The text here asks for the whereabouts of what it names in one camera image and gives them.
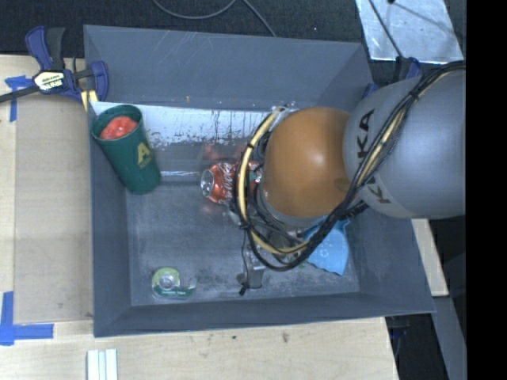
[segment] green mug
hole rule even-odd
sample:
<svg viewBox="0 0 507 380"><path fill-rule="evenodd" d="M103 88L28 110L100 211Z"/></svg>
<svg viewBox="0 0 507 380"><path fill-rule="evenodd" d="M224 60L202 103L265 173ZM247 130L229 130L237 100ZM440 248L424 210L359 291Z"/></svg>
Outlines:
<svg viewBox="0 0 507 380"><path fill-rule="evenodd" d="M120 138L102 139L100 135L104 128L118 116L129 117L137 122L137 126ZM160 170L147 140L143 114L137 107L121 104L105 110L93 122L91 134L130 192L144 194L157 187Z"/></svg>

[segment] wooden table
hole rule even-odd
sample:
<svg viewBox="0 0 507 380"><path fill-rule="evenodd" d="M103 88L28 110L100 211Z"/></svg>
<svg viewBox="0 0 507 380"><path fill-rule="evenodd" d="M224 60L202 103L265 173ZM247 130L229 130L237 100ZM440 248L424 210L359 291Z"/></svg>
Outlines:
<svg viewBox="0 0 507 380"><path fill-rule="evenodd" d="M0 55L0 94L10 91L5 78L37 71L29 56ZM50 321L55 327L53 339L0 346L2 380L86 378L86 353L110 348L117 350L120 380L398 378L383 318L95 339L89 188L82 184L89 167L86 114L78 103L38 93L17 105L18 120L11 123L10 103L0 104L0 293L14 290L15 323ZM50 123L36 122L48 112L55 117ZM64 148L51 130L61 123L70 126ZM32 137L27 128L40 134L36 146L51 156L20 155ZM58 162L63 153L71 154L67 163ZM35 166L25 156L36 159ZM57 184L40 190L48 176ZM44 226L48 220L55 222L51 229ZM428 221L414 220L414 231L432 294L447 295Z"/></svg>

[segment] red soda can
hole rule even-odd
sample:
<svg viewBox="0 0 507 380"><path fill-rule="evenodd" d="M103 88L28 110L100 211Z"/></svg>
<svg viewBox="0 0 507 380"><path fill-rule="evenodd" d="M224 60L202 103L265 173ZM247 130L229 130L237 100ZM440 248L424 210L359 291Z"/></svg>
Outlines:
<svg viewBox="0 0 507 380"><path fill-rule="evenodd" d="M261 178L258 170L259 164L255 161L248 162L250 173L250 189L253 190ZM219 162L202 172L200 176L200 189L204 197L213 203L225 204L232 199L234 192L234 175L238 163Z"/></svg>

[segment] blue sponge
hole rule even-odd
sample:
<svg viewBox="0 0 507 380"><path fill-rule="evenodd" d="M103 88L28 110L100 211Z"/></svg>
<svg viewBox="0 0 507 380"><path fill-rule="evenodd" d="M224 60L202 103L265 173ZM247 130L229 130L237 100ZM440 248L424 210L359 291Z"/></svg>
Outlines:
<svg viewBox="0 0 507 380"><path fill-rule="evenodd" d="M310 255L308 262L317 268L343 276L347 260L349 260L349 243L345 236L345 227L350 223L348 219L338 221L327 234L317 249ZM308 233L311 237L317 229Z"/></svg>

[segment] gray tray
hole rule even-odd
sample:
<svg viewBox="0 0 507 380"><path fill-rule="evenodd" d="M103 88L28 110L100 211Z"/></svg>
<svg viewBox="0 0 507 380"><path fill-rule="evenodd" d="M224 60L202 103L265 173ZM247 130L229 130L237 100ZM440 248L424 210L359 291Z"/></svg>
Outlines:
<svg viewBox="0 0 507 380"><path fill-rule="evenodd" d="M311 264L266 271L240 296L243 232L200 194L200 172L235 161L271 106L352 111L371 82L359 44L93 26L85 37L87 62L104 60L111 76L90 124L117 102L138 105L162 171L152 193L132 195L90 140L95 336L434 311L410 221L371 210L347 228L343 276ZM156 299L151 276L163 266L195 292Z"/></svg>

